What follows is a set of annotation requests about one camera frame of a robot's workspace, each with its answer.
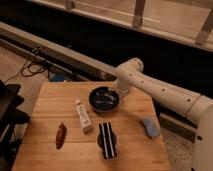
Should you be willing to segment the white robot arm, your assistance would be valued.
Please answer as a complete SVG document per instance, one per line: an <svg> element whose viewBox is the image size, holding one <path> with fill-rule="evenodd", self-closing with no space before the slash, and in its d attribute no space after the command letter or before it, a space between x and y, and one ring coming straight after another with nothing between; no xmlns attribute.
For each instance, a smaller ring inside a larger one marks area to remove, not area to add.
<svg viewBox="0 0 213 171"><path fill-rule="evenodd" d="M135 87L197 126L192 171L213 171L213 99L143 74L139 58L113 68L113 89L120 95Z"/></svg>

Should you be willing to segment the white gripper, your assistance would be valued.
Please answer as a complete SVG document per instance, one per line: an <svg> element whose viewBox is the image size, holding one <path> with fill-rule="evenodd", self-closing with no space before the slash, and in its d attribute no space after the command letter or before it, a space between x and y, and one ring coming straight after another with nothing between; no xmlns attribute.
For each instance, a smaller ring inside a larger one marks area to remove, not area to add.
<svg viewBox="0 0 213 171"><path fill-rule="evenodd" d="M110 90L115 91L119 95L120 98L123 98L128 95L128 93L130 91L130 87L123 85L119 82L114 82L112 84L112 86L110 87Z"/></svg>

